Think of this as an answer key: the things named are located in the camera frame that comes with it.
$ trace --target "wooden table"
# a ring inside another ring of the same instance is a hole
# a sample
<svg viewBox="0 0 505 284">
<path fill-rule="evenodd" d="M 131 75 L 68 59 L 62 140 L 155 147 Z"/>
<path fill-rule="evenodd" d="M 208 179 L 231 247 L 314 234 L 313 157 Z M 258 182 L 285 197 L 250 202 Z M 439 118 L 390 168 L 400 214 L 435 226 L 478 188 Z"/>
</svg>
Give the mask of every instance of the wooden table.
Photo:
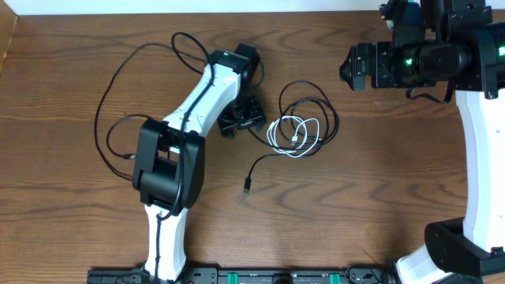
<svg viewBox="0 0 505 284">
<path fill-rule="evenodd" d="M 335 140 L 316 156 L 260 162 L 248 197 L 244 178 L 271 149 L 247 132 L 227 140 L 214 128 L 204 188 L 187 222 L 190 260 L 222 267 L 387 263 L 422 245 L 427 223 L 465 214 L 465 141 L 455 103 L 410 102 L 401 90 L 352 92 L 339 80 L 351 45 L 391 38 L 378 13 L 21 17 L 0 80 L 2 282 L 84 283 L 88 269 L 145 261 L 144 206 L 100 159 L 93 118 L 128 54 L 142 43 L 169 43 L 179 30 L 210 51 L 257 45 L 266 69 L 258 96 L 269 119 L 279 115 L 282 87 L 299 79 L 321 86 L 341 119 Z M 189 41 L 179 47 L 197 54 Z M 198 80 L 170 52 L 138 54 L 105 102 L 101 145 L 122 115 L 163 118 Z M 295 87 L 285 100 L 315 95 Z M 140 123 L 118 127 L 118 151 L 135 151 Z M 132 162 L 108 157 L 131 173 Z"/>
</svg>

